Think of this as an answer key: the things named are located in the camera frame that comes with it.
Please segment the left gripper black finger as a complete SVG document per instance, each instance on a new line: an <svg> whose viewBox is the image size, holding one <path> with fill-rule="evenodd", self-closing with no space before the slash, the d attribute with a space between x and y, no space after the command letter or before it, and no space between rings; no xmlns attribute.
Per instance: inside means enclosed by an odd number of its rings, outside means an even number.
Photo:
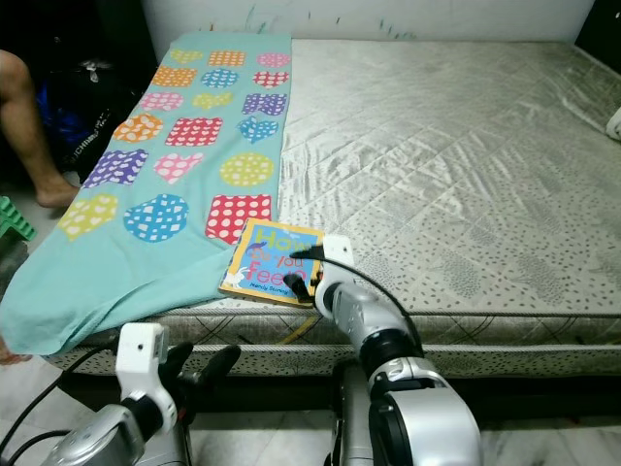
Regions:
<svg viewBox="0 0 621 466"><path fill-rule="evenodd" d="M199 387L201 390L210 391L217 386L221 379L229 376L237 359L241 356L241 350L236 345L230 345L217 351L206 367L199 373Z"/></svg>

